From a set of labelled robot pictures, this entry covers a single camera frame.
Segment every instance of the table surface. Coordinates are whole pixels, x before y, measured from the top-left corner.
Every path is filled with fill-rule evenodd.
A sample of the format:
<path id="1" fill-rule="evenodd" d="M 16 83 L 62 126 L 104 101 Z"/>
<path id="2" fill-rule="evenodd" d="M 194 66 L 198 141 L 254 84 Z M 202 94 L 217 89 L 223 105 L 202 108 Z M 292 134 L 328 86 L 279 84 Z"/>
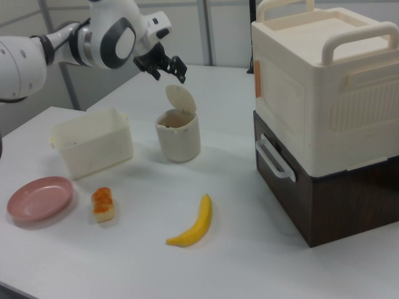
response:
<path id="1" fill-rule="evenodd" d="M 154 123 L 177 80 L 139 74 L 89 109 L 128 115 L 134 157 L 73 181 L 71 204 L 44 221 L 15 221 L 7 202 L 35 179 L 69 178 L 49 129 L 85 112 L 50 108 L 3 138 L 0 284 L 40 299 L 396 298 L 399 224 L 308 248 L 256 171 L 252 75 L 190 66 L 187 77 L 200 154 L 181 164 L 162 156 Z M 98 224 L 90 197 L 102 186 L 117 215 Z M 214 204 L 208 233 L 167 246 L 194 223 L 204 193 Z"/>

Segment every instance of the toy banana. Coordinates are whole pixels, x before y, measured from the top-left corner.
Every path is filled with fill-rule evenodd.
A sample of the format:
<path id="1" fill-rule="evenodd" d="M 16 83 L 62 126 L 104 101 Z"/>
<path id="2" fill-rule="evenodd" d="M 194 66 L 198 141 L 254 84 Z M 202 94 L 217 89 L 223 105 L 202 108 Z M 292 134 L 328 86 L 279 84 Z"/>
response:
<path id="1" fill-rule="evenodd" d="M 201 198 L 199 214 L 192 227 L 177 237 L 166 240 L 166 244 L 187 247 L 199 241 L 208 231 L 212 221 L 212 200 L 208 194 Z"/>

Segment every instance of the white storage box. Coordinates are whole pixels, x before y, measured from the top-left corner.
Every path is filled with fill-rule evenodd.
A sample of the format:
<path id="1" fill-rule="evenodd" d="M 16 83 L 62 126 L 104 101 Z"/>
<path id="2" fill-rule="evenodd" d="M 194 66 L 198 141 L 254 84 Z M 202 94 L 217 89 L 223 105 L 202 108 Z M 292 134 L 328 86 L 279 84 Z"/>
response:
<path id="1" fill-rule="evenodd" d="M 58 149 L 75 179 L 133 156 L 127 117 L 115 108 L 60 123 L 50 135 L 52 147 Z"/>
<path id="2" fill-rule="evenodd" d="M 313 177 L 399 155 L 399 28 L 346 9 L 252 24 L 256 112 Z"/>

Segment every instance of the pink plastic plate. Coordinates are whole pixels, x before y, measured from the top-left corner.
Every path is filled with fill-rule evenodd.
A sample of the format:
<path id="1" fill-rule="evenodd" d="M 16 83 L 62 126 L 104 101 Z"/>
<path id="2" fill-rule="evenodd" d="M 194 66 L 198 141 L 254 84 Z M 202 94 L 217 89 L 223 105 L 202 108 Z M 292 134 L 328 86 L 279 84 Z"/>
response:
<path id="1" fill-rule="evenodd" d="M 37 179 L 11 196 L 7 211 L 18 220 L 40 220 L 61 211 L 72 200 L 73 191 L 71 181 L 66 178 Z"/>

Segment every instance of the plastic toy food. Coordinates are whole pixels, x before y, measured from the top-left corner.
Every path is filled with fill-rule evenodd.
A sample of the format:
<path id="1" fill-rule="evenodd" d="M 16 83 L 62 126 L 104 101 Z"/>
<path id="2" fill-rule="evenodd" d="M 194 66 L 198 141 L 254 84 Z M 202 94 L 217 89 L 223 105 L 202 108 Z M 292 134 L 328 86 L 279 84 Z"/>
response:
<path id="1" fill-rule="evenodd" d="M 102 187 L 92 195 L 93 215 L 97 222 L 104 222 L 115 216 L 111 189 Z"/>
<path id="2" fill-rule="evenodd" d="M 199 241 L 208 231 L 212 221 L 212 200 L 205 194 L 199 205 L 199 215 L 194 225 L 181 235 L 166 240 L 166 244 L 186 247 Z"/>

